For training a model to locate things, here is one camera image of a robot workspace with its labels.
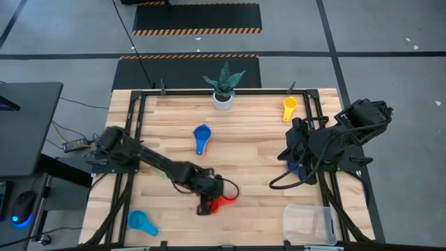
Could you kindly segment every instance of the orange and black striped tape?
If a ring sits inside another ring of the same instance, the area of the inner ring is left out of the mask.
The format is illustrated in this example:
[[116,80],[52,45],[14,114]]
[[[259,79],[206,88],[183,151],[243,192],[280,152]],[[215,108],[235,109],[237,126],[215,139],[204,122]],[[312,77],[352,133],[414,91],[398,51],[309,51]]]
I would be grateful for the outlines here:
[[[152,55],[139,56],[140,59],[203,59],[203,58],[223,58],[223,57],[256,57],[257,54],[181,54],[181,55]],[[138,56],[122,56],[121,59],[138,59]]]
[[[163,1],[154,1],[148,3],[140,3],[138,6],[145,5],[164,5]],[[227,5],[227,4],[258,4],[258,3],[172,3],[173,6],[185,6],[185,5]]]
[[161,29],[133,31],[133,36],[161,36],[161,35],[195,35],[195,34],[251,34],[261,33],[260,28],[218,28],[218,29]]

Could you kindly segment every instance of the blue light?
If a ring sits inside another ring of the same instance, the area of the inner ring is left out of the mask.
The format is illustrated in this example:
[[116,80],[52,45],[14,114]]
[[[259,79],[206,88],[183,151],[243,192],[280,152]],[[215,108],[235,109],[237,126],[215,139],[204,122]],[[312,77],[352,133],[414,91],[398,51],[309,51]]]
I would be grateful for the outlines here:
[[28,217],[28,219],[26,219],[23,223],[20,223],[20,224],[15,224],[15,223],[14,223],[14,217],[15,217],[15,216],[13,216],[13,225],[14,225],[14,227],[23,228],[23,227],[28,226],[29,223],[31,223],[31,220],[32,220],[32,218],[33,218],[33,214],[30,214],[29,217]]

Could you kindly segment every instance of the black floor mat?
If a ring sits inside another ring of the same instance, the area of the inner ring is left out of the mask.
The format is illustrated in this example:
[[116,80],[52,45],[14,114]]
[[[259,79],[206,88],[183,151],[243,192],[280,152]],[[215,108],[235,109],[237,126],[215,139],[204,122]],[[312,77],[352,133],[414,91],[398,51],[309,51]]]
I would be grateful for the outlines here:
[[135,36],[259,33],[257,3],[141,3],[134,18]]
[[[160,88],[163,79],[168,89],[212,88],[203,76],[218,80],[224,63],[231,74],[246,70],[237,88],[261,88],[259,58],[255,54],[170,54],[141,56],[148,76]],[[118,62],[113,90],[150,89],[136,56],[123,56]]]

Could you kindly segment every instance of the yellow measuring cup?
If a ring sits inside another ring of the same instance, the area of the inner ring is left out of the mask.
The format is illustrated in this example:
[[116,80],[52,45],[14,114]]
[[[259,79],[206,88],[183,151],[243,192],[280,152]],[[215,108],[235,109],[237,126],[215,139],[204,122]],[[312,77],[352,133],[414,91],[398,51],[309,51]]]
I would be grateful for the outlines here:
[[291,114],[294,109],[298,106],[298,101],[293,97],[287,97],[284,99],[284,122],[289,122],[291,119]]

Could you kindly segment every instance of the succulent plant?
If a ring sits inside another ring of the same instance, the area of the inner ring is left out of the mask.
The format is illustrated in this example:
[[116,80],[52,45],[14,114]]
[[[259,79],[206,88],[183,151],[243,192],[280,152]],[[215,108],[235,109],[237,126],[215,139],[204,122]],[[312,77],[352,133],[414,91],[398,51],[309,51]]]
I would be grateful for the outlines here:
[[219,81],[211,80],[207,76],[203,76],[203,79],[214,86],[215,94],[228,98],[235,95],[234,88],[240,82],[244,73],[245,70],[231,76],[231,73],[229,72],[229,63],[226,61],[220,73]]

